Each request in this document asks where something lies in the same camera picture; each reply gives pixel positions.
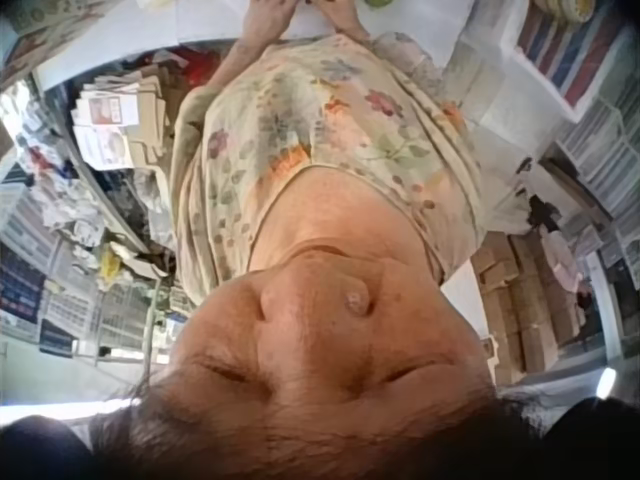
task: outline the nose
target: nose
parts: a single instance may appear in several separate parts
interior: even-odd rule
[[[284,403],[336,401],[360,388],[371,335],[365,282],[311,252],[287,263],[260,301],[259,355]]]

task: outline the paper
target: paper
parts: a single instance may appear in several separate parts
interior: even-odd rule
[[[75,126],[78,148],[85,162],[96,170],[133,168],[129,142],[114,127],[95,129]]]
[[[136,95],[97,96],[80,105],[81,116],[87,118],[88,114],[92,125],[128,126],[140,123]]]

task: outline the light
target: light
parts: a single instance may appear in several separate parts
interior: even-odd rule
[[[613,368],[606,368],[604,372],[602,372],[602,376],[600,377],[600,382],[598,382],[598,389],[596,390],[596,396],[600,400],[606,400],[611,395],[611,391],[613,390],[613,386],[616,383],[616,377],[618,374]]]
[[[106,402],[58,403],[50,405],[15,405],[0,407],[0,427],[9,425],[32,415],[52,418],[54,420],[79,420],[98,414],[109,414],[123,408],[135,406],[138,399],[114,399]]]

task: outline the yellow object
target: yellow object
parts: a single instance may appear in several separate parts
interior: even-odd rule
[[[113,253],[110,248],[105,248],[102,258],[100,259],[100,276],[107,287],[110,287],[118,276],[121,265],[122,261],[120,257]]]
[[[574,23],[586,23],[596,10],[596,0],[535,0],[544,12],[559,20]]]

